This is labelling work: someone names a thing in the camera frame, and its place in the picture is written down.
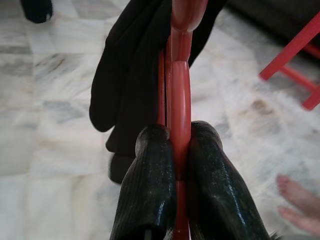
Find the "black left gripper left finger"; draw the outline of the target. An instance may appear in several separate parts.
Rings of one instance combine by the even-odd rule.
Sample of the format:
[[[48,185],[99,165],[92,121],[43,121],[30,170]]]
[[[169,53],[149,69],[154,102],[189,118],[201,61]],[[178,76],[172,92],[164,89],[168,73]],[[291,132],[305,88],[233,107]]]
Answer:
[[[111,231],[113,240],[171,240],[176,224],[177,190],[169,130],[145,127],[136,157],[123,178]]]

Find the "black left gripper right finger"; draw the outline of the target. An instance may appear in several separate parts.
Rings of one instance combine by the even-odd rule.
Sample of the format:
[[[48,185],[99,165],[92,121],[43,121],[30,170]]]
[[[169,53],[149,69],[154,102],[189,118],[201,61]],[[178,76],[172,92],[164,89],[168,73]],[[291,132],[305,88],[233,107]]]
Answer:
[[[213,126],[191,124],[187,213],[193,240],[269,240],[250,191]]]

